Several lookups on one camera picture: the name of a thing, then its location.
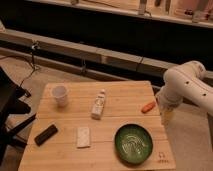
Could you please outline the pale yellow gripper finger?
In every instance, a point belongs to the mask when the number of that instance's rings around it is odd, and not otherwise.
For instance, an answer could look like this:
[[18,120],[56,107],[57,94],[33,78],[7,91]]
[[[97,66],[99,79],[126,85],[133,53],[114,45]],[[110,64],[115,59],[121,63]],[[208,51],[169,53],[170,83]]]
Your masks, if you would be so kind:
[[172,118],[173,118],[172,110],[164,110],[162,112],[162,123],[164,126],[168,125]]

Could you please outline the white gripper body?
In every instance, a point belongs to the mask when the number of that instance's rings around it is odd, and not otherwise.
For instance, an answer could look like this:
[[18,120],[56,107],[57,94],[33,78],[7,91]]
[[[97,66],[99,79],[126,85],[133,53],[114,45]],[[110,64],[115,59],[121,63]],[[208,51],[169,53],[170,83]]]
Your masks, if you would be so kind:
[[169,87],[162,87],[155,97],[161,111],[172,111],[182,103],[182,96]]

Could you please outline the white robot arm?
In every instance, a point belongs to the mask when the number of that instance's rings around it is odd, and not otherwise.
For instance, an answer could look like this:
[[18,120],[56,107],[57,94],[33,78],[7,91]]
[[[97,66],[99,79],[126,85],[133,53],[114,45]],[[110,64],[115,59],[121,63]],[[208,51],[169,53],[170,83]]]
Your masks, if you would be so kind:
[[213,87],[202,81],[205,73],[206,69],[199,61],[189,61],[164,72],[164,85],[155,95],[163,125],[170,122],[173,110],[184,98],[213,117]]

